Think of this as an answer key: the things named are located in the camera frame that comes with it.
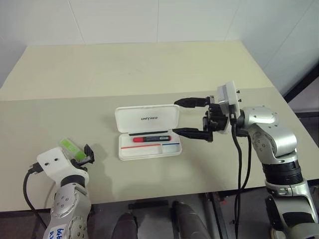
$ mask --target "blue stripe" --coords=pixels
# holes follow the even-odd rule
[[[163,143],[162,145],[175,145],[175,144],[179,144],[179,143]]]

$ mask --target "beige tabletop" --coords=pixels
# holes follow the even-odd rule
[[[130,54],[137,52],[134,61]],[[151,61],[149,67],[137,71],[139,77],[130,77],[131,63],[142,66],[142,55],[147,54],[157,58],[157,63]],[[107,70],[110,66],[104,71],[98,61],[102,55],[108,59],[105,61],[114,61],[112,78]],[[79,67],[84,62],[89,66],[87,72],[96,68],[90,80]],[[87,143],[95,152],[96,162],[88,165],[92,203],[236,189],[237,151],[231,135],[215,133],[212,143],[181,137],[183,152],[179,156],[121,161],[114,117],[117,107],[171,104],[184,97],[214,95],[217,86],[229,80],[235,80],[241,91],[241,107],[266,105],[279,114],[297,136],[304,177],[318,178],[317,146],[240,42],[29,47],[0,91],[0,211],[28,209],[22,193],[28,166],[64,137],[80,147]],[[201,128],[204,112],[203,108],[182,109],[178,126]],[[242,138],[239,142],[246,172],[247,142]],[[247,186],[263,186],[264,179],[253,152]],[[30,177],[28,193],[36,208],[49,208],[54,191],[53,181],[44,173]]]

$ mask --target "black cable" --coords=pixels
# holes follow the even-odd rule
[[[237,203],[235,203],[235,235],[238,238],[238,225],[240,215],[240,189],[241,189],[241,169],[242,169],[242,151],[236,137],[236,124],[233,123],[231,127],[231,135],[238,151],[238,192],[237,192]]]
[[[41,222],[42,226],[44,227],[44,229],[47,228],[47,225],[45,224],[45,222],[43,221],[42,217],[39,215],[39,213],[36,211],[36,209],[34,208],[34,206],[32,205],[32,203],[29,200],[28,194],[26,192],[26,183],[28,182],[28,178],[31,175],[31,173],[36,172],[36,170],[34,171],[33,168],[31,168],[25,175],[24,177],[24,181],[23,181],[23,195],[24,195],[24,199],[26,201],[26,203],[29,205],[29,207],[31,208],[31,210],[33,211],[33,213],[36,215],[36,217],[39,219],[39,221]]]
[[[247,185],[247,182],[248,182],[249,176],[250,176],[250,169],[251,169],[252,144],[251,144],[251,138],[250,138],[249,135],[247,135],[247,139],[248,139],[248,166],[247,166],[246,178],[245,178],[243,186],[241,186],[240,190],[238,190],[237,195],[235,197],[234,211],[235,211],[235,234],[236,234],[236,238],[238,238],[239,213],[240,213],[240,193],[245,189],[245,187]]]

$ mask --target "red marker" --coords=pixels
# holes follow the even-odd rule
[[[148,137],[135,137],[133,138],[134,143],[143,143],[143,142],[159,142],[159,141],[170,141],[171,136],[148,136]]]

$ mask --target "green object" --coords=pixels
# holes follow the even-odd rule
[[[67,150],[77,161],[81,161],[86,158],[85,153],[80,150],[71,140],[64,138],[60,141],[60,145]]]

